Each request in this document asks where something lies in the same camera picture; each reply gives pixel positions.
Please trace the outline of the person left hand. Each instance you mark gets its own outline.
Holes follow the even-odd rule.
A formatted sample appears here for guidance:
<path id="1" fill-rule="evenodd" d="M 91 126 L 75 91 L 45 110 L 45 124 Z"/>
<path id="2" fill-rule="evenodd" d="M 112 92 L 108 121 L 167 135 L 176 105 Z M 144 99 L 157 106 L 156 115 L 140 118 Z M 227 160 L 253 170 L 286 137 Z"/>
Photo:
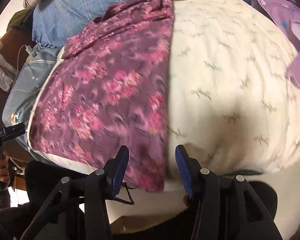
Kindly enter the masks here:
<path id="1" fill-rule="evenodd" d="M 6 151 L 3 151 L 3 157 L 0 160 L 0 181 L 3 183 L 10 182 L 10 172 L 8 170 L 8 154 Z"/>

